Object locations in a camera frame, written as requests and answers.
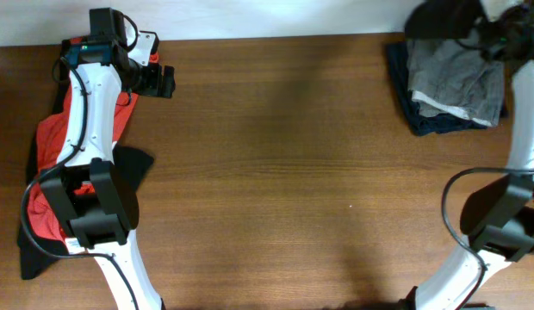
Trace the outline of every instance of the white backdrop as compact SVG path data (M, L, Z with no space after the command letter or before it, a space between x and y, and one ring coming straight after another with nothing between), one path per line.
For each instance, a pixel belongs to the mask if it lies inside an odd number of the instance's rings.
M402 31L422 0L0 0L0 46L59 44L112 7L161 40Z

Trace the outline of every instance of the red cloth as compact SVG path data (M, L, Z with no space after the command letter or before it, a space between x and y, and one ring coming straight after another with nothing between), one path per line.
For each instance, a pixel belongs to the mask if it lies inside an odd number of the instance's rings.
M158 54L151 55L151 62L158 62ZM114 134L112 141L120 139L123 129L125 128L129 116L133 113L135 104L139 95L132 94L132 102L128 106L128 95L125 92L120 93L115 107L114 116ZM40 122L37 127L37 169L41 172L56 164L57 157L62 150L62 145L68 130L68 121L70 116L71 105L71 88L68 88L64 99L64 110L57 115L51 115L44 121ZM91 186L81 188L76 194L83 194L92 191ZM64 241L65 235L59 225L54 212L52 211L47 199L41 192L41 188L35 185L30 193L28 204L29 221L34 229L35 234L42 238Z

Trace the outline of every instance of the black garment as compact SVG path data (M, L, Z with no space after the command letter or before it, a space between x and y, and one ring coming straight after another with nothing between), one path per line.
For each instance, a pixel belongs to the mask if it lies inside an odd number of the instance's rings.
M408 90L407 43L399 42L386 45L386 58L388 59L389 76L394 84L399 104L415 135L424 136L433 132L451 133L466 129L487 129L487 127L473 121L463 120L448 113L434 117L420 115L419 105L412 100L413 93Z
M59 68L60 80L68 78L68 71L64 66ZM68 84L59 84L57 96L53 105L53 114L61 113ZM136 191L145 174L154 163L154 158L145 152L126 146L119 146L113 150L114 163L121 176ZM30 146L28 163L26 165L26 184L29 184L37 175L37 143L35 135ZM35 240L42 248L59 255L67 255L68 250L61 241L44 239L35 236ZM18 247L20 248L20 270L22 280L31 280L36 278L47 267L55 263L57 259L48 257L39 252L28 240L28 237L22 230L18 229Z

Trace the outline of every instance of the gray cloth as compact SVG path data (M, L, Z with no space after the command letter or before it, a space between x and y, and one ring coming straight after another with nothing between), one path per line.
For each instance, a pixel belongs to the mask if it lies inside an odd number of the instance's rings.
M464 43L477 41L473 32ZM422 116L451 113L485 126L499 124L505 95L501 62L487 62L453 40L410 40L408 51L408 88Z

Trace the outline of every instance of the pile of clothes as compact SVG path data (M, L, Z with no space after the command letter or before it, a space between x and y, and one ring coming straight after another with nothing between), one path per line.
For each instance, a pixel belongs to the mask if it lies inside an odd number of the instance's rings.
M506 117L504 64L464 48L477 41L472 33L462 46L454 40L386 46L389 75L415 135L487 129Z

